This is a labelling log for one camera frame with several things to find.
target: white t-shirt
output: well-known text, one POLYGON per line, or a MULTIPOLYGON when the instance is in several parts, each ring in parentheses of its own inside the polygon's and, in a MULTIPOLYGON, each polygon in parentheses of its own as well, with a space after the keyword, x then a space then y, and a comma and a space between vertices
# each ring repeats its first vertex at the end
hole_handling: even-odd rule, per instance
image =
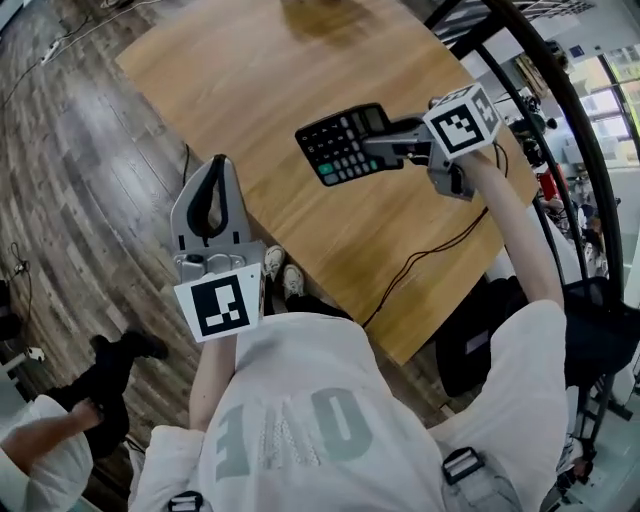
POLYGON ((206 434, 154 429, 131 510, 166 510, 186 490, 216 512, 444 510, 437 440, 493 455, 524 511, 538 512, 568 421, 565 327, 551 301, 516 313, 492 338, 478 398, 426 430, 391 395, 357 324, 268 317, 239 336, 206 434))
MULTIPOLYGON (((67 411, 46 395, 27 404, 0 432, 4 439, 14 428, 67 411)), ((0 449, 0 502, 11 512, 68 512, 89 482, 93 458, 84 434, 56 446, 25 475, 0 449)))

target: green button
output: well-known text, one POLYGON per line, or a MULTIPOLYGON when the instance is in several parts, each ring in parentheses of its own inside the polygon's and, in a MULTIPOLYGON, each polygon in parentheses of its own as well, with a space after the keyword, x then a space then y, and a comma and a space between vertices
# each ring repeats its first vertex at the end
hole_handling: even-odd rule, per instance
POLYGON ((331 174, 333 172, 333 165, 331 164, 322 164, 318 167, 318 172, 320 174, 331 174))

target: wooden floor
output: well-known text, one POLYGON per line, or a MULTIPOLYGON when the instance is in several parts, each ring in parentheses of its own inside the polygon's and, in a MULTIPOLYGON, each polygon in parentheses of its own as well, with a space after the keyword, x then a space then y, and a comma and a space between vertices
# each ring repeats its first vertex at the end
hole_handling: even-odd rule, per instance
MULTIPOLYGON (((33 288, 23 341, 47 357, 28 363, 20 377, 31 395, 67 383, 92 363, 92 335, 115 340, 128 325, 146 327, 167 341, 171 357, 134 365, 125 393, 131 433, 144 445, 155 425, 186 424, 199 355, 172 292, 169 213, 181 189, 185 147, 115 57, 188 2, 145 5, 97 29, 36 66, 0 112, 0 265, 7 276, 15 264, 9 246, 17 242, 31 263, 33 288)), ((104 16, 97 4, 35 0, 19 12, 0 42, 0 98, 56 37, 87 14, 104 16)), ((198 163, 192 158, 190 170, 198 163)), ((13 285, 14 309, 26 318, 26 276, 13 285)), ((468 397, 451 400, 442 392, 430 347, 402 368, 379 356, 394 393, 425 425, 468 404, 468 397)), ((98 462, 95 475, 86 495, 104 510, 124 510, 126 451, 98 462)))

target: wooden table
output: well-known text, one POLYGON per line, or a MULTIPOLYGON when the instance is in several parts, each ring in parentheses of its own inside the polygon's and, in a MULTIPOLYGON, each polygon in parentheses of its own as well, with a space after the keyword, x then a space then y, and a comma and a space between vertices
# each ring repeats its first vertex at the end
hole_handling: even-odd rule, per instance
MULTIPOLYGON (((203 160, 236 164, 247 208, 306 273, 363 322, 415 251, 467 227, 482 209, 437 195, 424 169, 326 188, 295 131, 353 105, 390 117, 471 82, 458 60, 396 0, 203 0, 131 45, 120 66, 203 160)), ((536 184, 507 128, 509 180, 536 184)), ((458 247, 416 264, 368 328, 406 362, 471 290, 502 246, 490 218, 458 247)))

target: calculator keypad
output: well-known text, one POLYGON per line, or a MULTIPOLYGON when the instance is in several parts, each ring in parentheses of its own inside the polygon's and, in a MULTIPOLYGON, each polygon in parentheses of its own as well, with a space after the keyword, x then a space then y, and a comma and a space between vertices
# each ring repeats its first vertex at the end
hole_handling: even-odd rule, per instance
POLYGON ((383 170, 383 161, 363 152, 362 139, 388 124, 380 105, 363 105, 323 119, 296 132, 296 140, 327 186, 383 170))

